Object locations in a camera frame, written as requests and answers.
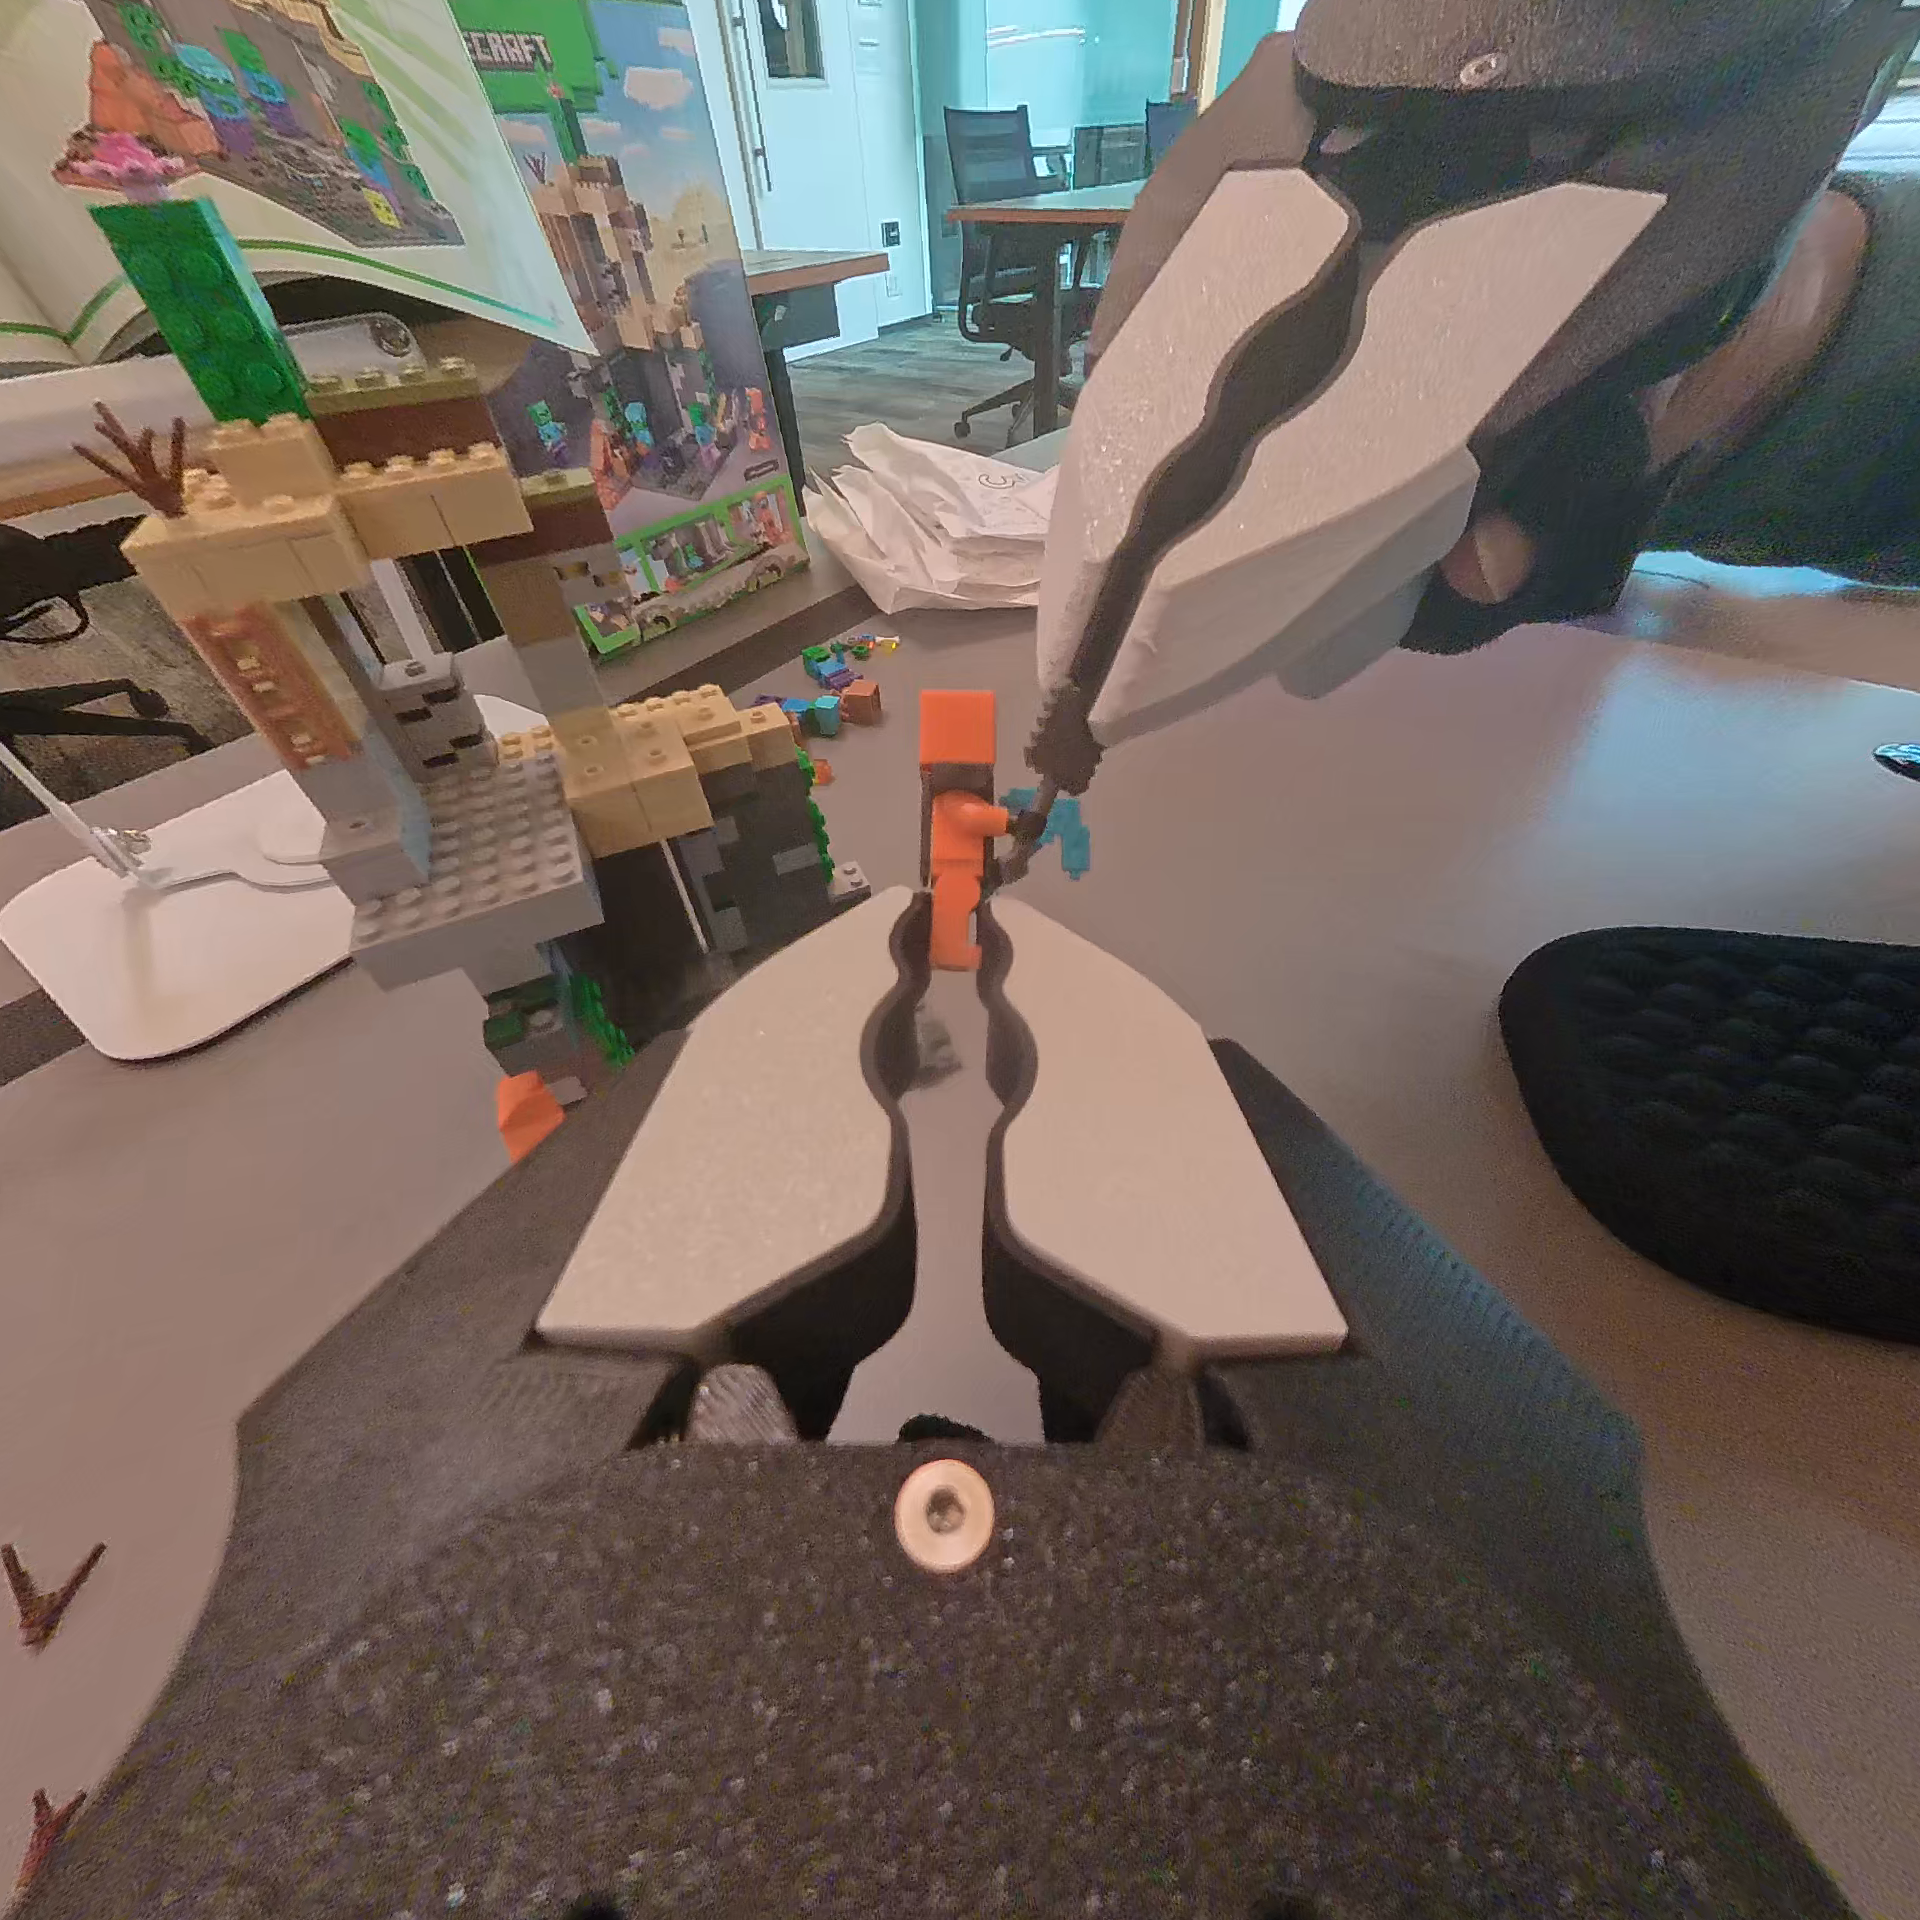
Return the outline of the orange toy figure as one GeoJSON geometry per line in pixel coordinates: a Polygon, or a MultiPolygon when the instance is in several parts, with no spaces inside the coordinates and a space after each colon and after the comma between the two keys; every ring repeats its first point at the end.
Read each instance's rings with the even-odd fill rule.
{"type": "Polygon", "coordinates": [[[997,843],[1027,854],[1050,818],[1054,787],[1007,810],[995,798],[997,697],[985,689],[925,689],[918,697],[922,880],[931,897],[927,963],[975,973],[975,912],[997,882],[997,843]]]}

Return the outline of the green toy set box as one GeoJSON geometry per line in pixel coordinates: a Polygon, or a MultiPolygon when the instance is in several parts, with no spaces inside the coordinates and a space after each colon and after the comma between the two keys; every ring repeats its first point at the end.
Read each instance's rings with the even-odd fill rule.
{"type": "Polygon", "coordinates": [[[625,655],[810,562],[698,39],[683,5],[452,15],[589,344],[532,345],[494,422],[521,474],[589,474],[629,597],[579,624],[625,655]]]}

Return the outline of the white glazed door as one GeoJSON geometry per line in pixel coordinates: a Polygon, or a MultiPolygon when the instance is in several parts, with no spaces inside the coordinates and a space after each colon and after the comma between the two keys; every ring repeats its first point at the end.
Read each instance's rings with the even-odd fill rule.
{"type": "Polygon", "coordinates": [[[737,137],[762,250],[924,265],[910,5],[722,3],[737,137]]]}

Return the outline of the wood-edged side table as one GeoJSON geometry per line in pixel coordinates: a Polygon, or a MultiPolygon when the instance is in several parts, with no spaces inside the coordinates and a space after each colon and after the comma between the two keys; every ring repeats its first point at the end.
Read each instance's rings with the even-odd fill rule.
{"type": "Polygon", "coordinates": [[[2,522],[49,513],[130,517],[142,510],[132,493],[73,451],[2,466],[2,522]]]}

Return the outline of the person's right hand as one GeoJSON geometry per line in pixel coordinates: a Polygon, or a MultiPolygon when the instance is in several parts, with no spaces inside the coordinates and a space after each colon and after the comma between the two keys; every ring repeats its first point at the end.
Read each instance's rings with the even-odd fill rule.
{"type": "Polygon", "coordinates": [[[1803,211],[1739,323],[1687,370],[1641,394],[1652,478],[1715,469],[1761,432],[1844,318],[1868,238],[1863,207],[1838,187],[1803,211]]]}

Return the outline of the wood-topped office table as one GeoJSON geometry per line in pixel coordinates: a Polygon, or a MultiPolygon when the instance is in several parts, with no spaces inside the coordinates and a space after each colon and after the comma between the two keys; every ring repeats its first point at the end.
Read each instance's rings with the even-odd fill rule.
{"type": "Polygon", "coordinates": [[[806,464],[786,361],[793,352],[844,344],[838,289],[886,275],[892,261],[884,253],[747,250],[741,265],[786,469],[802,490],[806,464]]]}
{"type": "Polygon", "coordinates": [[[1030,426],[1043,439],[1060,424],[1060,314],[1063,287],[1058,255],[1090,235],[1118,234],[1146,182],[1107,184],[1086,190],[1037,194],[1021,200],[990,200],[955,205],[945,219],[964,230],[981,230],[988,235],[1030,234],[1039,247],[1039,289],[1035,294],[1035,349],[1030,426]]]}

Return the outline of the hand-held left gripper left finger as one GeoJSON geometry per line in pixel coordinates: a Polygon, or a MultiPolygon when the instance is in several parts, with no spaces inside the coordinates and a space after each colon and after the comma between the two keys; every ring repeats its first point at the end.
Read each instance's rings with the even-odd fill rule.
{"type": "Polygon", "coordinates": [[[908,1170],[918,904],[876,891],[694,1018],[539,1310],[543,1343],[715,1358],[876,1245],[908,1170]]]}

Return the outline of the pile of small toy figures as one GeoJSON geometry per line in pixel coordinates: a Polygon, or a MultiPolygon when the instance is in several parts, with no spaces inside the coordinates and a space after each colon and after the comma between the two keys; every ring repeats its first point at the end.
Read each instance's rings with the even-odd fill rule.
{"type": "Polygon", "coordinates": [[[836,738],[844,730],[876,730],[884,723],[883,689],[876,669],[900,649],[893,632],[855,632],[813,642],[801,657],[804,694],[757,694],[751,709],[774,709],[801,746],[836,738]]]}

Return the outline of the toy pickaxe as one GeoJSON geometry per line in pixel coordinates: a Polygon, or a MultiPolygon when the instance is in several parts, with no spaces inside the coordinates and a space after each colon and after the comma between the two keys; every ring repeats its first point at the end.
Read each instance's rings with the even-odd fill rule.
{"type": "Polygon", "coordinates": [[[1039,720],[1027,744],[1027,768],[1037,777],[1033,797],[1021,806],[1007,806],[1007,832],[997,856],[997,880],[1005,889],[1027,874],[1035,856],[1054,802],[1079,800],[1099,767],[1101,747],[1089,725],[1089,696],[1075,681],[1052,690],[1039,709],[1039,720]]]}

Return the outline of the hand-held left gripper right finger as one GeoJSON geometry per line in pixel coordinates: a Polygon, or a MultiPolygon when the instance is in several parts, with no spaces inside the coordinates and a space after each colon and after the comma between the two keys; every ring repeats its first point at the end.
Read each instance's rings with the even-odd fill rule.
{"type": "Polygon", "coordinates": [[[1012,1253],[1173,1366],[1339,1352],[1348,1322],[1199,1023],[1027,904],[993,934],[1012,1253]]]}

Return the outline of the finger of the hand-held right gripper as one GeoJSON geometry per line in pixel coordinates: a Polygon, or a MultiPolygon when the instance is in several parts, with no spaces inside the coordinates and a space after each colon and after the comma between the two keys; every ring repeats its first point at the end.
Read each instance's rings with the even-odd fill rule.
{"type": "Polygon", "coordinates": [[[1333,374],[1359,216],[1299,170],[1226,175],[1114,335],[1071,411],[1039,570],[1039,680],[1092,709],[1155,566],[1333,374]]]}
{"type": "Polygon", "coordinates": [[[1262,680],[1319,701],[1395,651],[1473,520],[1473,439],[1661,207],[1549,186],[1359,242],[1345,355],[1151,568],[1098,746],[1262,680]]]}

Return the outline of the instruction booklet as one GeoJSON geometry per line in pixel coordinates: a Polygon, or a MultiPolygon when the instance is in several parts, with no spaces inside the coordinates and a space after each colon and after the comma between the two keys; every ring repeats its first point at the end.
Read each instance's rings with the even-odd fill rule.
{"type": "Polygon", "coordinates": [[[588,349],[442,3],[5,3],[5,368],[172,327],[169,253],[588,349]]]}

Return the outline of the toy brick building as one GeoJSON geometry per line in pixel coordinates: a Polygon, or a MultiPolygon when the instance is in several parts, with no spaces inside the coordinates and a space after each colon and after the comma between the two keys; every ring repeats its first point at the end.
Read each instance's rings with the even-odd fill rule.
{"type": "Polygon", "coordinates": [[[473,363],[308,374],[182,162],[90,130],[67,178],[210,426],[130,429],[94,402],[76,454],[145,505],[132,575],[321,817],[385,991],[460,973],[487,1007],[515,1157],[762,959],[870,897],[833,861],[815,775],[774,704],[718,689],[611,707],[579,614],[626,577],[588,471],[519,471],[473,363]],[[381,570],[468,562],[541,720],[495,736],[433,626],[378,663],[354,597],[381,570]]]}

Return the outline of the black textured pad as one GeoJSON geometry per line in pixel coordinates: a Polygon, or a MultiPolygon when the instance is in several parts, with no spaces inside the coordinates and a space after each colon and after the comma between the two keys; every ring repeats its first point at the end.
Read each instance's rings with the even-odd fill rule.
{"type": "Polygon", "coordinates": [[[1915,947],[1589,929],[1515,967],[1498,1023],[1547,1161],[1626,1248],[1915,1346],[1915,947]]]}

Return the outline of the white paper bag pile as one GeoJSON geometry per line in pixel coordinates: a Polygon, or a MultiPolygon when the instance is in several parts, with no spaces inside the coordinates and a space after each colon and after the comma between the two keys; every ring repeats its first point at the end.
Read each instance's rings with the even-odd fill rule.
{"type": "Polygon", "coordinates": [[[849,435],[849,458],[806,471],[804,513],[819,541],[877,614],[1033,608],[1058,458],[997,459],[884,424],[849,435]]]}

